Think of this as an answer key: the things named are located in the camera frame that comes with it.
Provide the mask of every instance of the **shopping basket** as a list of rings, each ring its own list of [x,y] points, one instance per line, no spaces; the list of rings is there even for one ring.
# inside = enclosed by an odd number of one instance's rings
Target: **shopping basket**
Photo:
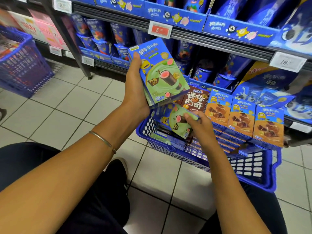
[[[136,133],[139,137],[146,139],[152,148],[204,171],[210,171],[208,161],[150,138],[150,134],[155,130],[156,122],[149,116],[137,127]],[[263,150],[251,153],[245,158],[228,158],[228,160],[240,181],[268,192],[274,192],[276,190],[276,168],[282,163],[281,150],[276,151],[276,158],[277,162],[272,164],[273,151]]]
[[[0,26],[0,34],[21,43],[0,59],[0,87],[30,98],[54,75],[31,35]]]

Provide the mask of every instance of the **dark pants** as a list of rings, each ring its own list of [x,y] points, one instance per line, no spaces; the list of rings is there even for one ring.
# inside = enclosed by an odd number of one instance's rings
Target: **dark pants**
[[[59,152],[33,142],[0,148],[0,191]],[[127,223],[130,205],[122,182],[114,180],[112,173],[101,173],[58,234],[124,233],[118,224],[123,227]],[[271,233],[286,234],[285,221],[275,194],[241,184]],[[217,212],[200,231],[200,234],[204,233],[221,233]]]

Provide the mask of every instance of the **silver bangle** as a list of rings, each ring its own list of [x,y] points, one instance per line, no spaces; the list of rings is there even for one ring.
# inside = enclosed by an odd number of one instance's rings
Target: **silver bangle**
[[[108,147],[112,148],[112,145],[106,140],[104,139],[102,136],[98,135],[97,133],[95,133],[94,131],[90,130],[89,131],[90,134],[97,136],[99,139],[101,139],[105,144],[107,144]]]

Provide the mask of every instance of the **tiled floor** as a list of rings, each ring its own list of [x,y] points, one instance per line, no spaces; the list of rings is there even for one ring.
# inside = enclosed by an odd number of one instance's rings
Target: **tiled floor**
[[[64,66],[33,98],[0,89],[0,147],[36,141],[65,149],[121,104],[124,83]],[[312,233],[312,147],[283,149],[276,195],[288,232]],[[195,234],[213,212],[209,173],[160,153],[135,132],[115,156],[129,167],[129,234]]]

